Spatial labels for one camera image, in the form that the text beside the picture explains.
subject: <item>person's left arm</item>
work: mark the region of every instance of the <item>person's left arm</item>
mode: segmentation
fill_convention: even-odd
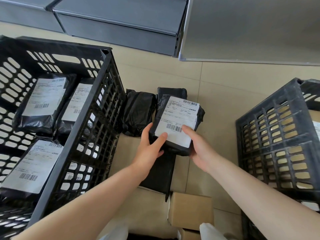
[[[130,193],[147,177],[167,139],[163,133],[150,145],[149,124],[142,133],[141,142],[132,164],[65,206],[35,223],[15,240],[95,240]]]

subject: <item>forearm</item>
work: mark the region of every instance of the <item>forearm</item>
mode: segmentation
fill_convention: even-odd
[[[226,190],[267,239],[317,239],[320,215],[212,155],[208,173]]]
[[[94,240],[143,177],[134,165],[130,165],[43,218],[15,239]]]

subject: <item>metal panel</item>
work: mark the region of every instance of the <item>metal panel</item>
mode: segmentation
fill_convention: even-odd
[[[59,0],[0,0],[0,2],[12,3],[16,5],[22,5],[27,7],[45,9]]]
[[[177,35],[186,0],[62,0],[54,11]]]
[[[92,40],[174,55],[177,37],[86,18],[58,14],[66,33]]]
[[[36,28],[63,32],[54,14],[49,11],[0,2],[0,20]]]
[[[180,60],[320,65],[320,0],[190,0]]]

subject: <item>black plastic package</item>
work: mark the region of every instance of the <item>black plastic package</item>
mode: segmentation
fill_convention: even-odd
[[[0,187],[8,199],[38,200],[63,146],[39,137],[29,146]]]
[[[13,118],[14,130],[52,137],[56,119],[74,89],[76,75],[46,73],[39,76]]]
[[[203,121],[204,115],[205,111],[195,102],[168,94],[162,95],[158,103],[153,126],[149,131],[150,143],[154,142],[162,132],[167,132],[168,139],[162,146],[162,149],[180,156],[189,156],[192,141],[182,131],[182,125],[190,126],[194,124],[194,130],[196,131],[199,124]]]
[[[68,139],[94,81],[95,78],[82,78],[73,94],[64,104],[55,126],[55,137],[62,145],[64,145]],[[85,128],[84,134],[88,136],[90,130]]]
[[[187,99],[188,94],[185,88],[160,88],[158,87],[158,103],[160,102],[162,95],[170,94],[181,99]]]
[[[152,114],[157,105],[156,95],[127,89],[126,96],[126,105],[121,117],[122,133],[139,137],[143,129],[152,122]]]
[[[165,151],[156,159],[148,176],[140,183],[140,187],[165,194],[165,201],[167,201],[170,194],[175,161],[176,155]]]

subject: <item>hand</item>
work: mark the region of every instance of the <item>hand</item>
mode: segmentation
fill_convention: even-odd
[[[200,169],[204,172],[208,172],[210,162],[214,157],[219,156],[219,154],[212,149],[202,136],[196,133],[189,126],[182,125],[182,130],[190,136],[193,141],[193,149],[191,151],[190,158]]]
[[[163,154],[160,148],[165,143],[168,133],[162,133],[157,140],[150,145],[149,131],[152,127],[152,123],[146,126],[142,131],[141,141],[137,149],[136,156],[132,161],[132,165],[136,166],[144,176],[144,179],[148,176],[151,167],[158,157]]]

